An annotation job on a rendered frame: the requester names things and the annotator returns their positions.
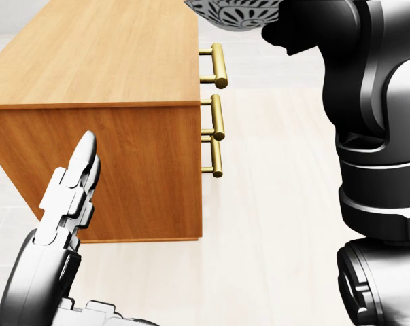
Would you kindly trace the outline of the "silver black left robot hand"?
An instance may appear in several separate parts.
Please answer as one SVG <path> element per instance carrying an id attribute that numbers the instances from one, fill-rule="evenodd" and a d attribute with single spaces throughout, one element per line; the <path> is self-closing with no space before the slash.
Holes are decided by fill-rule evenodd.
<path id="1" fill-rule="evenodd" d="M 39 207 L 38 227 L 25 238 L 0 303 L 0 326 L 158 326 L 124 318 L 113 304 L 75 307 L 69 296 L 82 260 L 77 232 L 92 219 L 101 172 L 97 139 L 86 131 L 67 168 L 54 170 Z"/>

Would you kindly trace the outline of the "wooden cabinet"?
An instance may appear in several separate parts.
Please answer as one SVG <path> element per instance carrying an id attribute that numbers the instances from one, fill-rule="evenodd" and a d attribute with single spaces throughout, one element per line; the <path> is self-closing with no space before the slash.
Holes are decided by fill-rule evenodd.
<path id="1" fill-rule="evenodd" d="M 50 0 L 0 52 L 0 165 L 37 218 L 82 135 L 101 175 L 82 242 L 202 235 L 197 17 L 182 0 Z"/>

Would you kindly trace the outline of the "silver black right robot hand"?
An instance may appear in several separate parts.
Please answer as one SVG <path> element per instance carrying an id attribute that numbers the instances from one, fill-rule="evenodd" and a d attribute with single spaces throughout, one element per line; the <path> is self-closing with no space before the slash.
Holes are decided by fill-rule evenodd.
<path id="1" fill-rule="evenodd" d="M 383 138 L 383 89 L 410 60 L 410 0 L 283 0 L 262 38 L 289 56 L 318 47 L 323 104 L 337 131 Z"/>

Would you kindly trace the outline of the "black white patterned bowl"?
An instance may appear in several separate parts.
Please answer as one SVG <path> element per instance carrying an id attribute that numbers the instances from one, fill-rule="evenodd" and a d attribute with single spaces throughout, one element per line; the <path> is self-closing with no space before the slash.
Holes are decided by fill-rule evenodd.
<path id="1" fill-rule="evenodd" d="M 210 24 L 226 31 L 262 28 L 279 19 L 283 0 L 185 0 L 184 3 Z"/>

